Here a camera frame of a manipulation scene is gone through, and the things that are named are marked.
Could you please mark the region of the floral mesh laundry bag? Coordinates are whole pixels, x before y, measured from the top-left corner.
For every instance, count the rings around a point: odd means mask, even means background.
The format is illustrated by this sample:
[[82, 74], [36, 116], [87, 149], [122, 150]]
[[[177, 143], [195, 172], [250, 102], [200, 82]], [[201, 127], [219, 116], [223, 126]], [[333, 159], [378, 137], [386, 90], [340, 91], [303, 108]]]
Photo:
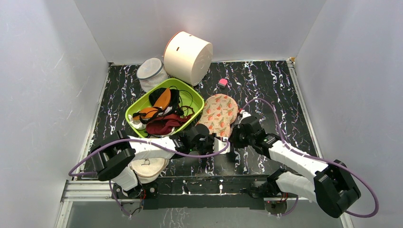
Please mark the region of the floral mesh laundry bag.
[[198, 124], [205, 125], [210, 134], [218, 137], [228, 137], [231, 134], [231, 124], [239, 112], [236, 101], [229, 95], [215, 94], [206, 101]]

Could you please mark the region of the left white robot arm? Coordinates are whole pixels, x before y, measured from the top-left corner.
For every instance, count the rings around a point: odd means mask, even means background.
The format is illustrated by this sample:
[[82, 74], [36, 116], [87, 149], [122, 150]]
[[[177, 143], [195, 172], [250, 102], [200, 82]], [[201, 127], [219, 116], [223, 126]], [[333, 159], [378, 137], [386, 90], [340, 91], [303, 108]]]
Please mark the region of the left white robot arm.
[[135, 160], [182, 157], [208, 158], [228, 148], [226, 137], [217, 137], [199, 124], [190, 130], [160, 138], [138, 138], [125, 131], [117, 131], [97, 145], [90, 159], [99, 181], [113, 181], [131, 198], [138, 197], [142, 185], [129, 164]]

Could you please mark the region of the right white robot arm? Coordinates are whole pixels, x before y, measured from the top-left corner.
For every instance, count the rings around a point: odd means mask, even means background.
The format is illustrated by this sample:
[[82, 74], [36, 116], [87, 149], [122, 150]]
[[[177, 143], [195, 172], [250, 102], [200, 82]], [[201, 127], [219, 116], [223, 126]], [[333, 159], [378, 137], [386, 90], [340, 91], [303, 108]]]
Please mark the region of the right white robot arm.
[[294, 148], [286, 146], [278, 135], [265, 132], [254, 116], [242, 118], [234, 125], [229, 141], [234, 148], [250, 146], [256, 153], [297, 172], [293, 174], [279, 168], [265, 182], [250, 186], [249, 193], [253, 197], [279, 197], [291, 193], [317, 203], [333, 218], [340, 217], [361, 197], [343, 162], [336, 160], [334, 164], [328, 164], [295, 153]]

